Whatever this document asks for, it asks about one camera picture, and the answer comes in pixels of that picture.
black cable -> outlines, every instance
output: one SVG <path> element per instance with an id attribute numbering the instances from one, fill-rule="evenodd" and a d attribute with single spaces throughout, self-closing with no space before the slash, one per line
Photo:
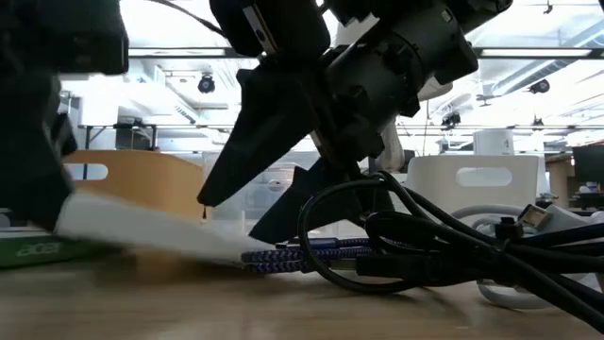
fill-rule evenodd
<path id="1" fill-rule="evenodd" d="M 375 285 L 343 278 L 329 270 L 310 246 L 307 233 L 313 208 L 330 196 L 360 189 L 394 192 L 411 214 L 375 212 L 366 219 L 365 231 L 379 251 L 356 257 L 357 274 L 402 281 Z M 603 244 L 566 246 L 602 237 L 604 224 L 519 240 L 497 239 L 470 228 L 387 173 L 325 189 L 304 206 L 298 223 L 300 248 L 310 270 L 345 289 L 387 294 L 417 286 L 493 280 L 521 286 L 604 333 L 604 295 L 562 275 L 604 272 L 604 260 L 599 258 Z"/>
<path id="2" fill-rule="evenodd" d="M 171 9 L 176 9 L 176 10 L 182 12 L 182 13 L 185 13 L 185 14 L 189 15 L 190 17 L 194 18 L 199 24 L 205 26 L 210 31 L 212 31 L 212 32 L 220 35 L 221 37 L 223 37 L 225 39 L 227 38 L 227 35 L 225 35 L 225 32 L 223 32 L 223 30 L 220 29 L 220 28 L 218 28 L 215 24 L 209 22 L 206 19 L 202 19 L 202 18 L 196 16 L 195 14 L 191 13 L 190 11 L 182 8 L 179 5 L 174 4 L 173 2 L 171 2 L 169 0 L 147 0 L 147 1 L 151 1 L 151 2 L 154 2 L 154 3 L 157 3 L 157 4 L 161 4 L 161 5 L 167 6 L 167 7 L 171 8 Z"/>

ceiling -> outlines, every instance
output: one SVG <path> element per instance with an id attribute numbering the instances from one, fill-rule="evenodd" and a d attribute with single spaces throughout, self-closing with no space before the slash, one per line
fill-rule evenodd
<path id="1" fill-rule="evenodd" d="M 207 0 L 176 0 L 174 3 L 217 24 Z M 604 46 L 604 13 L 597 0 L 550 0 L 549 3 L 553 9 L 545 13 L 546 0 L 515 0 L 507 12 L 467 34 L 467 39 L 475 47 Z M 228 46 L 225 39 L 209 32 L 193 18 L 157 3 L 122 0 L 122 15 L 133 48 Z M 333 40 L 338 23 L 329 13 L 325 19 Z M 146 59 L 142 64 L 142 69 L 160 70 L 162 84 L 191 109 L 203 111 L 206 121 L 222 125 L 233 124 L 237 117 L 241 88 L 235 74 L 241 68 L 255 67 L 257 62 L 253 59 Z M 604 124 L 604 95 L 599 90 L 604 88 L 604 77 L 600 75 L 603 70 L 603 60 L 482 59 L 479 70 L 454 82 L 450 93 L 422 103 L 422 109 L 414 118 L 401 119 L 401 139 L 405 146 L 423 148 L 429 153 L 438 149 L 437 142 L 444 136 L 447 142 L 470 141 L 471 130 L 424 136 L 421 126 L 440 125 L 443 118 L 453 112 L 460 114 L 464 125 L 530 125 L 535 117 L 543 118 L 546 125 Z M 197 90 L 201 76 L 207 73 L 212 73 L 216 82 L 214 93 Z M 551 84 L 548 93 L 526 92 L 529 85 L 543 78 Z M 492 97 L 486 101 L 488 106 L 477 100 L 480 94 Z M 171 122 L 163 119 L 162 123 Z M 588 131 L 588 137 L 585 132 L 578 132 L 573 140 L 572 131 L 562 132 L 546 132 L 545 141 L 567 145 L 569 140 L 601 138 L 598 132 Z M 526 137 L 519 133 L 518 138 Z"/>

office desk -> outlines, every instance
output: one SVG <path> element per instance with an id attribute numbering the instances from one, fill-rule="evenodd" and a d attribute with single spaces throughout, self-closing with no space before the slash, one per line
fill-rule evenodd
<path id="1" fill-rule="evenodd" d="M 368 297 L 314 275 L 262 278 L 157 254 L 0 273 L 7 340 L 600 338 L 554 309 L 493 307 L 475 284 Z"/>

wooden table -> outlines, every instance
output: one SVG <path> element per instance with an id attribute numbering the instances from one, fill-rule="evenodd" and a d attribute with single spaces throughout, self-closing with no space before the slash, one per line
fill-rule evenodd
<path id="1" fill-rule="evenodd" d="M 160 255 L 0 273 L 0 339 L 600 339 L 558 310 L 489 305 L 475 284 L 368 297 Z"/>

acer logo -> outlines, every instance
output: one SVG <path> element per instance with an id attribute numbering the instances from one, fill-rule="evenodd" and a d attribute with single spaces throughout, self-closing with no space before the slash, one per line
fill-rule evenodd
<path id="1" fill-rule="evenodd" d="M 35 255 L 50 255 L 60 252 L 60 243 L 38 243 L 33 245 L 22 246 L 16 253 L 17 257 L 35 256 Z"/>

